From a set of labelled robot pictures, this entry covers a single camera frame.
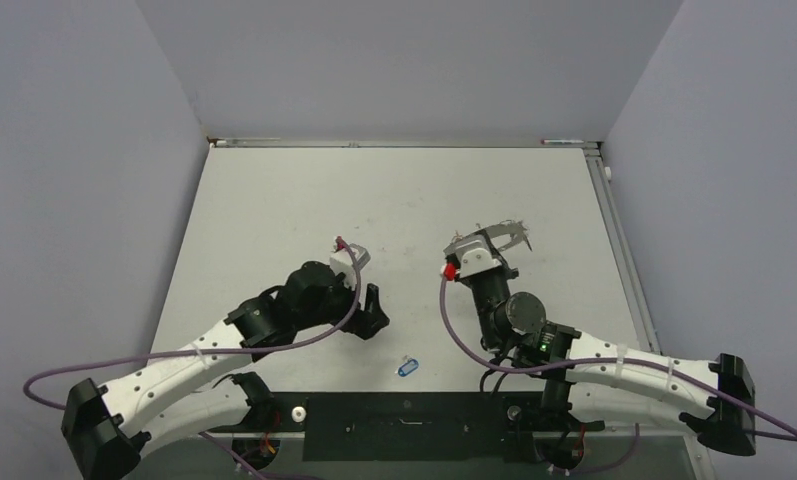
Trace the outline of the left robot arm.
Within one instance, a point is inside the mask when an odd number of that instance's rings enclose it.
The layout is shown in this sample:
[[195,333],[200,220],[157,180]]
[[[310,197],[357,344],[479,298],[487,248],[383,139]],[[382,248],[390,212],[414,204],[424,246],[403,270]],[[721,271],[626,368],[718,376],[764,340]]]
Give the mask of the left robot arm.
[[121,479],[147,454],[190,435],[266,426],[272,394],[240,370],[291,349],[299,332],[325,325],[368,340],[388,323],[378,287],[362,287],[358,269],[308,261],[181,349],[121,378],[75,384],[62,435],[83,478]]

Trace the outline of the metal key ring plate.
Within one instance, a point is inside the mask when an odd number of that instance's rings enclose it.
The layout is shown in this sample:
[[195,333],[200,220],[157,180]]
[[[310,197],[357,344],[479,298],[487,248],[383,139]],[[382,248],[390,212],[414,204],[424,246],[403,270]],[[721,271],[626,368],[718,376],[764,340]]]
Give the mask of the metal key ring plate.
[[519,244],[525,244],[527,248],[532,251],[532,246],[528,237],[528,228],[523,221],[504,220],[486,227],[481,227],[477,224],[477,227],[477,230],[469,234],[456,234],[451,242],[443,249],[443,254],[445,256],[452,255],[456,252],[457,246],[461,243],[476,236],[483,235],[488,239],[489,245],[494,247],[498,252],[504,252]]

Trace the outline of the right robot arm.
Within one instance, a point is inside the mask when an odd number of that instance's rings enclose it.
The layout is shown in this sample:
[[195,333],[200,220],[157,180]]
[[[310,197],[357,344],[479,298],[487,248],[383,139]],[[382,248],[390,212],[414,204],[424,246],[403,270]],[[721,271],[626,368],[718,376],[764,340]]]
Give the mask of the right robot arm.
[[622,421],[695,436],[728,455],[757,452],[755,386],[744,361],[663,356],[550,321],[529,292],[511,292],[518,271],[476,238],[445,253],[442,277],[466,286],[480,327],[479,357],[492,370],[538,377],[541,419],[553,428]]

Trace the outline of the blue tagged key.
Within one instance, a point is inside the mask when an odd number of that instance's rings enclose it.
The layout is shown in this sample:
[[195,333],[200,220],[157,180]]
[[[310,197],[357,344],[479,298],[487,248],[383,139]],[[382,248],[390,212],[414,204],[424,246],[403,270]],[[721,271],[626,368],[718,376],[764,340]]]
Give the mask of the blue tagged key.
[[417,359],[412,357],[405,357],[399,367],[396,369],[396,374],[399,377],[405,378],[414,373],[420,366]]

